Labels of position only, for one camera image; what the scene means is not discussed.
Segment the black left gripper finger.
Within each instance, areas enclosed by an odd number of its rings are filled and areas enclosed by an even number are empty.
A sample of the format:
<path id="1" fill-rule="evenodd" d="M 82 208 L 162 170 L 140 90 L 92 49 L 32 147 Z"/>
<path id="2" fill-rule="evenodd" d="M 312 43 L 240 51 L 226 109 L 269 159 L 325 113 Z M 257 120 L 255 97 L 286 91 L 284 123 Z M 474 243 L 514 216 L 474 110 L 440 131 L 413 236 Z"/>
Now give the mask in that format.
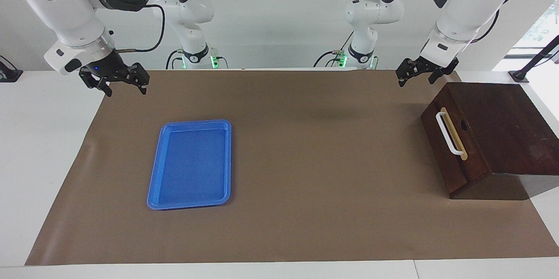
<path id="1" fill-rule="evenodd" d="M 447 67 L 438 66 L 436 69 L 432 71 L 431 75 L 428 78 L 428 82 L 430 84 L 434 84 L 442 76 L 452 74 L 458 64 L 459 62 L 451 62 Z"/>
<path id="2" fill-rule="evenodd" d="M 417 62 L 411 59 L 404 59 L 396 70 L 398 84 L 400 87 L 403 87 L 409 79 L 417 77 L 419 74 Z"/>

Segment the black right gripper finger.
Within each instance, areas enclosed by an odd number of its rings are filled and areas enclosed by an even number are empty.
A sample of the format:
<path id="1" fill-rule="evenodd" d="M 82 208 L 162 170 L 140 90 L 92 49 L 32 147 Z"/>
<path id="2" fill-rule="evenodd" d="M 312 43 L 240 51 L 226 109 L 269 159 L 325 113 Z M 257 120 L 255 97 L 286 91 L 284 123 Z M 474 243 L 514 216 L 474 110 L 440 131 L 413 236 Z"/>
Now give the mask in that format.
<path id="1" fill-rule="evenodd" d="M 126 68 L 126 83 L 134 85 L 142 95 L 146 95 L 150 75 L 140 63 L 134 63 Z"/>
<path id="2" fill-rule="evenodd" d="M 82 81 L 84 82 L 87 88 L 100 90 L 104 92 L 104 94 L 106 94 L 106 96 L 108 97 L 112 96 L 112 89 L 107 84 L 107 80 L 105 77 L 96 79 L 94 78 L 91 72 L 80 71 L 80 78 L 82 79 Z"/>

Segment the wooden drawer with white handle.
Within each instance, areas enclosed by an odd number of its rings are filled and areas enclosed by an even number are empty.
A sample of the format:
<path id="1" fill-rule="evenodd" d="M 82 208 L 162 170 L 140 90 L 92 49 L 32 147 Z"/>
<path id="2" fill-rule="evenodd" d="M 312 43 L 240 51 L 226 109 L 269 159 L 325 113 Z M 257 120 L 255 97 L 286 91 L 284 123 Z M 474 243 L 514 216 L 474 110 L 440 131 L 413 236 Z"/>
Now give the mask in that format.
<path id="1" fill-rule="evenodd" d="M 421 115 L 450 199 L 466 199 L 467 190 L 488 173 L 455 94 L 459 85 L 445 84 Z"/>

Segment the dark wooden cabinet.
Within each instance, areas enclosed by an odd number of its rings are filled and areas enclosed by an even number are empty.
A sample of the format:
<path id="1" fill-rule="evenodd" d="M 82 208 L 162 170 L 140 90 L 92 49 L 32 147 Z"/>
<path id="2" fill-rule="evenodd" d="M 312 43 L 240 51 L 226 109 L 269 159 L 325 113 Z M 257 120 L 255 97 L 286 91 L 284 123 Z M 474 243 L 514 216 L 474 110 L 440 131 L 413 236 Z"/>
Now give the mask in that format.
<path id="1" fill-rule="evenodd" d="M 466 200 L 524 201 L 559 187 L 559 137 L 517 84 L 455 88 L 488 173 Z"/>

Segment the blue plastic tray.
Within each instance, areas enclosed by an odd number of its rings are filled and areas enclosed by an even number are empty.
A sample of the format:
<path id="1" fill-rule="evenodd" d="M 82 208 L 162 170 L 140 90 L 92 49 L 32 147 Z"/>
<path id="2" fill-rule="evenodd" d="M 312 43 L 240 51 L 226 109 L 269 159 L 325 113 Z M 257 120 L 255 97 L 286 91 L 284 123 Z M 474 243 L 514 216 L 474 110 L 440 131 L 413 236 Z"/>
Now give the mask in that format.
<path id="1" fill-rule="evenodd" d="M 146 204 L 152 210 L 220 206 L 231 196 L 228 120 L 165 124 L 156 144 Z"/>

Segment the brown table mat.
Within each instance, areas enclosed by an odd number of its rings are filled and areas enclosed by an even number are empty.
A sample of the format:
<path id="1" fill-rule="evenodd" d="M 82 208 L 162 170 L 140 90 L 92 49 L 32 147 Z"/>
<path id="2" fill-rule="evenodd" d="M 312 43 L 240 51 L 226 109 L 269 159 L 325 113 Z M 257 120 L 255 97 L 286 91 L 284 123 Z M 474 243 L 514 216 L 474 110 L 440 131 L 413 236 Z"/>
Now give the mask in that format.
<path id="1" fill-rule="evenodd" d="M 421 123 L 446 82 L 379 71 L 151 71 L 98 108 L 26 265 L 559 256 L 529 200 L 450 200 Z M 152 210 L 170 122 L 232 125 L 220 206 Z"/>

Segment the black table mount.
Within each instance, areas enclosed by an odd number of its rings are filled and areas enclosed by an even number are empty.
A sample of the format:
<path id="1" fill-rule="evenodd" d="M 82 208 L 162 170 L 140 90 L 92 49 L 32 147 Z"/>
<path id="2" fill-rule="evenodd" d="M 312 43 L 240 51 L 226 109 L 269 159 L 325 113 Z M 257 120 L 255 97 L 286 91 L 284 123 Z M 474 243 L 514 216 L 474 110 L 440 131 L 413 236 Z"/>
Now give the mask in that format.
<path id="1" fill-rule="evenodd" d="M 14 83 L 22 76 L 23 72 L 6 57 L 0 55 L 0 83 Z"/>

